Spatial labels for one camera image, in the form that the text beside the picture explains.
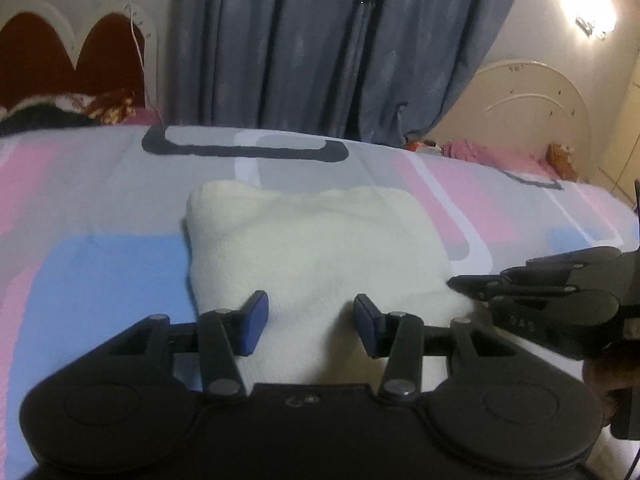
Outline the person right hand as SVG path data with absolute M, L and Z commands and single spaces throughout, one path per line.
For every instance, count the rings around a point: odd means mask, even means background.
M 603 425 L 608 426 L 617 412 L 614 392 L 628 387 L 624 370 L 615 362 L 602 359 L 585 359 L 582 364 L 582 381 L 598 398 L 603 411 Z

